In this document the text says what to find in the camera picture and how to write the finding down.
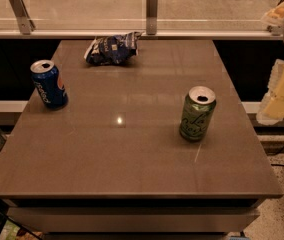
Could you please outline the grey table drawer front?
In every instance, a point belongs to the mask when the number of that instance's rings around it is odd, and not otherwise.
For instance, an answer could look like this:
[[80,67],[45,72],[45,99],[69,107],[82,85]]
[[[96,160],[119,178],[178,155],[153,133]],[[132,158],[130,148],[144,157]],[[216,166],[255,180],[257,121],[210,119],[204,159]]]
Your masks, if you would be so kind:
[[198,233],[241,231],[259,217],[251,208],[11,208],[10,218],[46,233]]

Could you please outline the green soda can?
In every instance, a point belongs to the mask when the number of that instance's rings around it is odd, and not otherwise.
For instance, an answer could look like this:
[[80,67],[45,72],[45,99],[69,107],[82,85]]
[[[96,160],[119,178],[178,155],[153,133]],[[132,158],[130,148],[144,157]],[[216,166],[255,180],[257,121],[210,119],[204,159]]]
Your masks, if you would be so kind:
[[208,87],[195,86],[185,96],[179,132],[188,141],[200,141],[206,135],[214,109],[216,95]]

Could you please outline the blue crumpled chip bag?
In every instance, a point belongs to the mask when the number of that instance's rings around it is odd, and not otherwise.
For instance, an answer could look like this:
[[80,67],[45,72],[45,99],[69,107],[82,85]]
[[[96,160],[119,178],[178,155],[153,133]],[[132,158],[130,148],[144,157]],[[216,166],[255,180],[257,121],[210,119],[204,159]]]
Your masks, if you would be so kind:
[[84,59],[94,66],[120,65],[138,53],[137,42],[142,32],[130,32],[95,38],[87,48]]

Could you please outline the left metal railing bracket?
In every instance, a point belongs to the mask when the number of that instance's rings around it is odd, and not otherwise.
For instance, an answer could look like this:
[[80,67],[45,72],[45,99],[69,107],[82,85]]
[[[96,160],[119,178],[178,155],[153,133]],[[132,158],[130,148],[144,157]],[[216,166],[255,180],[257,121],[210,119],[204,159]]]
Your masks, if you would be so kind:
[[23,0],[9,0],[11,8],[16,17],[21,34],[30,35],[35,30],[35,24],[28,14]]

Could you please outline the colourful package under table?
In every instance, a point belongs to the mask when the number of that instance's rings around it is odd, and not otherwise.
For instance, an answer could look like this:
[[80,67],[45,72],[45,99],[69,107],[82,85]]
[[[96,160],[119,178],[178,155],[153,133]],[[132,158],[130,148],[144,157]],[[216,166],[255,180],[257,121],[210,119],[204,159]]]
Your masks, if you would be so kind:
[[43,233],[30,233],[20,226],[6,221],[0,231],[0,240],[43,240]]

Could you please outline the middle metal railing bracket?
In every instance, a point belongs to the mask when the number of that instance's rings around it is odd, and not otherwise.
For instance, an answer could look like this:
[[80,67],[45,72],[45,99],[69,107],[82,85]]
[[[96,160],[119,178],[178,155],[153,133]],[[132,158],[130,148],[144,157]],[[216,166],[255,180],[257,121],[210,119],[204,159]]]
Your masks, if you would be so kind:
[[146,0],[146,33],[155,35],[157,33],[158,0]]

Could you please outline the blue Pepsi can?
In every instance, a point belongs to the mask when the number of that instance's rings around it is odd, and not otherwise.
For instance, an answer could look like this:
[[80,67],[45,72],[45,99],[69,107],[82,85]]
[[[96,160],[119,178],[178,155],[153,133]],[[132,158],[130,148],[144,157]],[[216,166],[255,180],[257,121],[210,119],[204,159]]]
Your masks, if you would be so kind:
[[68,96],[59,69],[51,60],[39,60],[31,67],[31,77],[44,105],[52,110],[68,103]]

